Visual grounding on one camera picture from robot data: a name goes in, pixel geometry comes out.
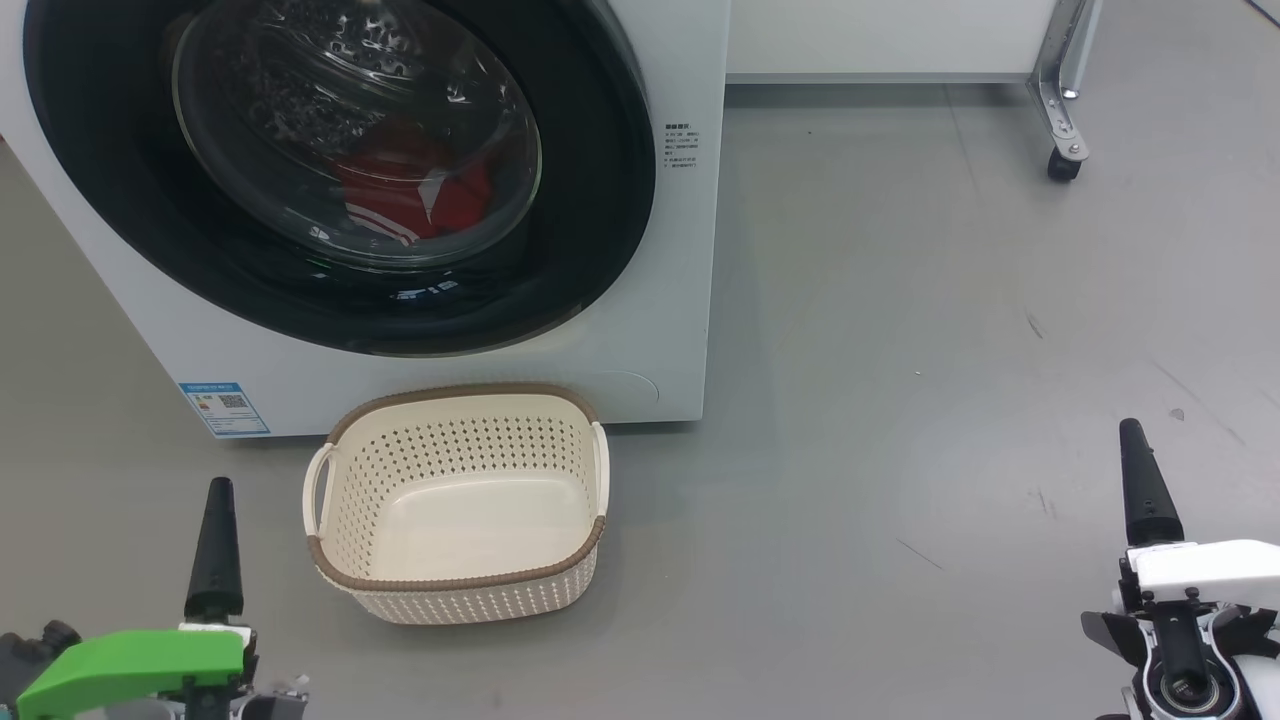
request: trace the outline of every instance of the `washing machine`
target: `washing machine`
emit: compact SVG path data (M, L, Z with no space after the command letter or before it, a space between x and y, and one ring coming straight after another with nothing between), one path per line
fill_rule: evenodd
M0 5L0 135L216 437L701 416L730 0Z

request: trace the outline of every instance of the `white board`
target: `white board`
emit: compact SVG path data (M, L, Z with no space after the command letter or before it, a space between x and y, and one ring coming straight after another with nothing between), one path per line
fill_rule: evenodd
M730 82L1016 79L1036 63L1053 4L733 0Z

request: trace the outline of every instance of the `black wheel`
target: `black wheel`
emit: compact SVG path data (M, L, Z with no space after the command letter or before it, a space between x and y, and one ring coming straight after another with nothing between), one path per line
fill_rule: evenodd
M1048 177L1059 182L1071 182L1080 174L1083 164L1082 160L1068 160L1055 147L1053 154L1048 158Z

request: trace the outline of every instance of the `white robot part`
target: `white robot part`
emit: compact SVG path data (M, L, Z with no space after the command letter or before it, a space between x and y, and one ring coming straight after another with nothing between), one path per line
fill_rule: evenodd
M1258 541L1178 543L1134 551L1138 585L1156 602L1187 600L1280 609L1280 547Z

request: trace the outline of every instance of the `beige plastic basket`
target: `beige plastic basket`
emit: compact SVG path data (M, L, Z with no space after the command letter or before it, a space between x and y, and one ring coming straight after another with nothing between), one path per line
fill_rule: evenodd
M608 506L609 448L595 414L531 384L364 405L316 452L302 491L316 569L404 625L568 606L595 573Z

